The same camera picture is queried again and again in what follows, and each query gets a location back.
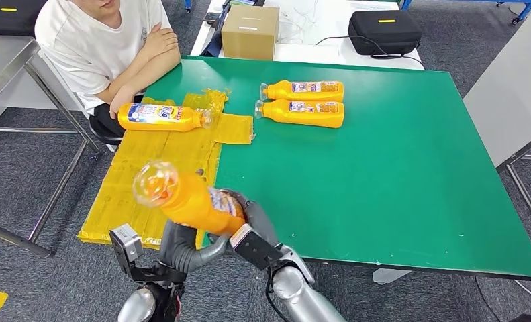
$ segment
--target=clear bottle cap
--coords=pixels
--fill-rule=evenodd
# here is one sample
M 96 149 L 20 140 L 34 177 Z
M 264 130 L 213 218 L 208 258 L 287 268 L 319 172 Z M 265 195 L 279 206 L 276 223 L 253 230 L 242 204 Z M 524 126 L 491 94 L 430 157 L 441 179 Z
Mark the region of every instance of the clear bottle cap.
M 263 117 L 263 102 L 257 101 L 255 102 L 255 118 L 260 119 Z
M 200 124 L 203 128 L 209 129 L 212 123 L 211 113 L 209 109 L 204 109 L 202 111 L 202 116 L 200 117 Z
M 133 180 L 133 195 L 147 207 L 159 207 L 172 197 L 178 185 L 178 172 L 170 163 L 153 160 Z
M 261 101 L 265 101 L 268 99 L 267 97 L 267 84 L 261 83 L 261 86 L 259 87 L 259 99 Z

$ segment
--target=white t-shirt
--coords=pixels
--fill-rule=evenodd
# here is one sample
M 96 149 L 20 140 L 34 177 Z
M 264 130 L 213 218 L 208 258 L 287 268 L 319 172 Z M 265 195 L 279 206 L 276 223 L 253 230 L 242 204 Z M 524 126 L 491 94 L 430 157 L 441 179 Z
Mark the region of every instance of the white t-shirt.
M 36 21 L 36 40 L 88 113 L 104 102 L 105 90 L 135 59 L 159 22 L 170 28 L 160 0 L 120 0 L 117 29 L 93 19 L 70 0 L 48 0 Z

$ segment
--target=black case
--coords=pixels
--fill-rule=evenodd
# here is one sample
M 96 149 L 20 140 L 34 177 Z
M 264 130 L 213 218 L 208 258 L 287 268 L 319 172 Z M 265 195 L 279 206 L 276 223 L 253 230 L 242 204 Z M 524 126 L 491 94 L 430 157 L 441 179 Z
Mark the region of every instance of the black case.
M 348 25 L 349 36 L 354 49 L 360 55 L 407 54 L 419 46 L 422 29 L 416 21 L 402 10 L 356 11 Z
M 46 0 L 0 0 L 0 35 L 34 37 L 34 25 L 45 3 Z

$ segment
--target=green tabletop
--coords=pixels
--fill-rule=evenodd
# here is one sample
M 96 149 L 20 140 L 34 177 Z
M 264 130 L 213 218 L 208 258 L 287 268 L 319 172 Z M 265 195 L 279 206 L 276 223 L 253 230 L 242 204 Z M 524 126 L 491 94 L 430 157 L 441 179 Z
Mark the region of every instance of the green tabletop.
M 531 242 L 446 72 L 188 57 L 155 99 L 229 89 L 252 115 L 259 85 L 342 81 L 340 129 L 255 119 L 224 145 L 216 186 L 262 204 L 304 258 L 531 279 Z

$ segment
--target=orange plastic bottle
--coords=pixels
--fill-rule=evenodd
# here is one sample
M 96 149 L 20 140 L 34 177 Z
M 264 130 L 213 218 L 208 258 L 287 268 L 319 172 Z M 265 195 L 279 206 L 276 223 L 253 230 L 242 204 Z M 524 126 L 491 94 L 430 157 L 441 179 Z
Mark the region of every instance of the orange plastic bottle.
M 207 186 L 194 172 L 178 173 L 170 162 L 147 163 L 135 176 L 133 193 L 139 203 L 160 207 L 173 222 L 216 235 L 233 235 L 245 223 L 235 198 Z
M 190 107 L 126 103 L 119 109 L 119 124 L 134 131 L 180 131 L 209 128 L 210 111 Z
M 276 84 L 261 83 L 260 100 L 288 99 L 291 101 L 336 101 L 344 99 L 342 82 L 289 82 L 282 80 Z
M 344 121 L 344 104 L 340 102 L 257 101 L 255 117 L 268 117 L 280 123 L 339 128 Z

